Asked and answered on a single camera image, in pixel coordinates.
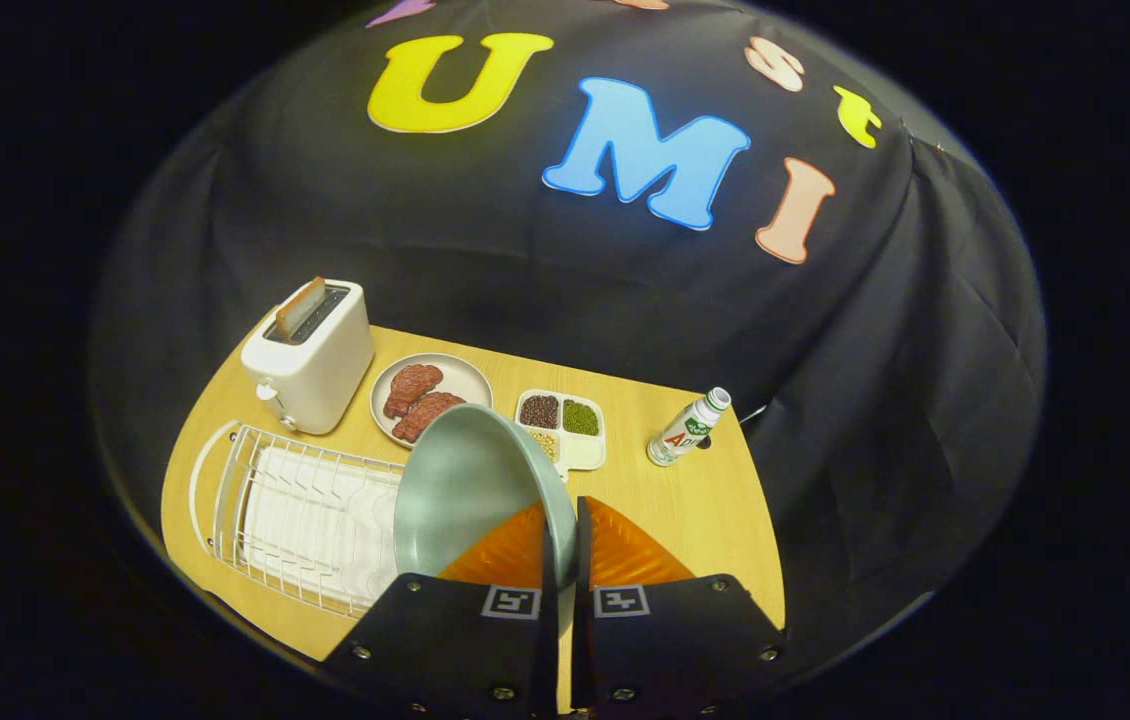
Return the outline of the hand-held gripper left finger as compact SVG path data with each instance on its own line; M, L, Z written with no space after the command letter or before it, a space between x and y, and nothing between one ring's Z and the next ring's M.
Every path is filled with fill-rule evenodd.
M545 508L533 503L437 576L397 576L323 670L390 717L556 715L556 570Z

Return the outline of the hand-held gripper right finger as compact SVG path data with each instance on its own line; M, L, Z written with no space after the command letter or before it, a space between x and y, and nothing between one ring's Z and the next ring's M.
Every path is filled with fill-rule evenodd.
M605 584L600 502L577 501L570 706L580 714L748 714L788 685L783 630L729 574Z

